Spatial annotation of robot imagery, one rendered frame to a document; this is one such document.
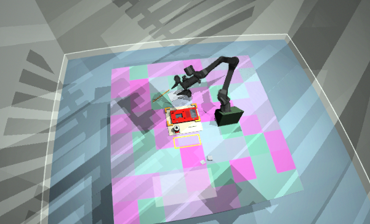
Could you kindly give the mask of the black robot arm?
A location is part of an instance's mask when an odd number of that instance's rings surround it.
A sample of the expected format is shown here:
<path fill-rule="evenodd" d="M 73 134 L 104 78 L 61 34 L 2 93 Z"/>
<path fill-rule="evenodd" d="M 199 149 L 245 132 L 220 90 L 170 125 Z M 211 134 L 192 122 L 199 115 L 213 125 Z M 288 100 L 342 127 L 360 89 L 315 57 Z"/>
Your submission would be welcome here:
<path fill-rule="evenodd" d="M 218 90 L 217 98 L 221 102 L 221 106 L 220 106 L 221 111 L 223 113 L 226 113 L 226 112 L 231 112 L 231 107 L 230 107 L 230 102 L 229 102 L 230 97 L 228 97 L 227 94 L 228 94 L 228 88 L 231 82 L 231 77 L 234 73 L 234 70 L 237 67 L 237 64 L 239 63 L 239 58 L 220 56 L 215 62 L 211 63 L 209 66 L 207 66 L 205 69 L 201 71 L 195 71 L 192 65 L 186 67 L 184 71 L 187 74 L 187 76 L 191 76 L 189 77 L 189 80 L 192 84 L 195 84 L 196 82 L 200 84 L 201 79 L 205 78 L 211 70 L 213 70 L 216 66 L 219 66 L 222 62 L 228 63 L 228 73 L 225 78 L 225 82 L 223 84 L 222 89 Z"/>

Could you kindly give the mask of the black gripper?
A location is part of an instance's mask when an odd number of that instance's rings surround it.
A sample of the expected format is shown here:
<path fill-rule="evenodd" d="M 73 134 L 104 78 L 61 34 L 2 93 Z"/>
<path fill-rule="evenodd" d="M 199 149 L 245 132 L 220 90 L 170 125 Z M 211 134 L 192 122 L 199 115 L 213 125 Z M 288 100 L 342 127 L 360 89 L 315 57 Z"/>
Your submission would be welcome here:
<path fill-rule="evenodd" d="M 191 97 L 191 91 L 189 89 L 187 89 L 188 87 L 191 87 L 193 84 L 190 82 L 189 78 L 187 78 L 185 81 L 182 81 L 180 80 L 180 77 L 179 76 L 174 76 L 174 81 L 175 81 L 175 84 L 172 86 L 171 89 L 175 88 L 176 86 L 178 86 L 178 84 L 180 84 L 182 87 L 183 87 L 183 91 L 181 91 L 180 93 L 178 93 L 177 95 L 187 95 L 188 98 Z"/>

